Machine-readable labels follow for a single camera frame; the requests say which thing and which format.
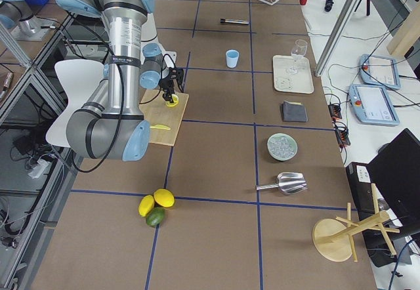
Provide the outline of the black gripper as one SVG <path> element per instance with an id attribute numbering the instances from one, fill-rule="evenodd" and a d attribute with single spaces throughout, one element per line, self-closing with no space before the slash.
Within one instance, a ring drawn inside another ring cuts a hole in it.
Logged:
<path id="1" fill-rule="evenodd" d="M 168 68 L 168 74 L 159 81 L 159 86 L 163 89 L 163 99 L 169 103 L 174 103 L 175 83 L 180 92 L 184 92 L 184 70 L 182 68 Z"/>

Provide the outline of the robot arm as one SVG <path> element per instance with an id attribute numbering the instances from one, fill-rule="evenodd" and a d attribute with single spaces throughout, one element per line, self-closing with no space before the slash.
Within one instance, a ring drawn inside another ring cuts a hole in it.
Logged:
<path id="1" fill-rule="evenodd" d="M 35 35 L 41 29 L 39 19 L 25 0 L 1 0 L 1 23 L 10 30 L 19 27 L 24 35 Z"/>
<path id="2" fill-rule="evenodd" d="M 157 37 L 154 0 L 56 0 L 64 10 L 99 18 L 108 34 L 110 57 L 104 78 L 66 127 L 74 152 L 91 159 L 140 160 L 150 124 L 139 108 L 139 90 L 163 89 L 171 102 L 183 89 L 184 72 Z"/>

